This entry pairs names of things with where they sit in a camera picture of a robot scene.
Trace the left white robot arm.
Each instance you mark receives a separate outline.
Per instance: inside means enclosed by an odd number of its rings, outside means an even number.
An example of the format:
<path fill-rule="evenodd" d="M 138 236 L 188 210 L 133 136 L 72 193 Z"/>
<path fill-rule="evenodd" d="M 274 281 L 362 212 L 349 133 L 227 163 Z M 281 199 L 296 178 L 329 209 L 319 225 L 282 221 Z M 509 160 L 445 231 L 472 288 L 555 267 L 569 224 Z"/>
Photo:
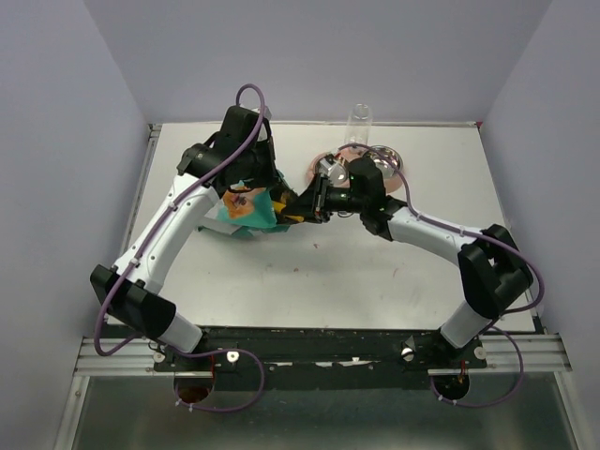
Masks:
<path fill-rule="evenodd" d="M 184 151 L 164 201 L 142 233 L 111 266 L 98 265 L 90 276 L 100 303 L 95 339 L 112 316 L 137 335 L 175 348 L 186 369 L 206 363 L 202 329 L 160 292 L 183 245 L 229 187 L 263 188 L 278 179 L 270 117 L 265 106 L 233 105 L 217 132 Z"/>

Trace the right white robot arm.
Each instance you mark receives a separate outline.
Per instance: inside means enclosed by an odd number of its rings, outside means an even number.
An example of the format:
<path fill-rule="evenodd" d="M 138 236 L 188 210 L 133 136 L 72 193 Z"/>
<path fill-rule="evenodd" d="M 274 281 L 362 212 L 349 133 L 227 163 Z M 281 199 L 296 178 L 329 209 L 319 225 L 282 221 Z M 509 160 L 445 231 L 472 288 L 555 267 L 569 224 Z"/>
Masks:
<path fill-rule="evenodd" d="M 375 162 L 360 157 L 348 166 L 349 185 L 335 187 L 321 174 L 282 209 L 284 216 L 324 223 L 338 212 L 360 217 L 368 232 L 390 242 L 421 248 L 458 268 L 464 300 L 438 329 L 431 344 L 433 360 L 450 368 L 465 356 L 465 346 L 507 313 L 533 284 L 509 231 L 494 224 L 485 230 L 464 228 L 411 210 L 388 195 Z"/>

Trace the teal dog food bag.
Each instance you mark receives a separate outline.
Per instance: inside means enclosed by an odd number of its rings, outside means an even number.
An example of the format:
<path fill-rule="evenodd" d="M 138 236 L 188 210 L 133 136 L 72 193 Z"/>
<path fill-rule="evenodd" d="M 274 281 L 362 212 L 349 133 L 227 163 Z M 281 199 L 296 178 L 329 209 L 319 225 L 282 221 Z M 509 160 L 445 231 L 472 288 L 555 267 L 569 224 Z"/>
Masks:
<path fill-rule="evenodd" d="M 213 232 L 233 238 L 253 238 L 261 234 L 285 233 L 301 223 L 297 216 L 282 210 L 298 198 L 281 174 L 271 187 L 250 188 L 239 182 L 232 185 L 201 219 L 197 232 Z"/>

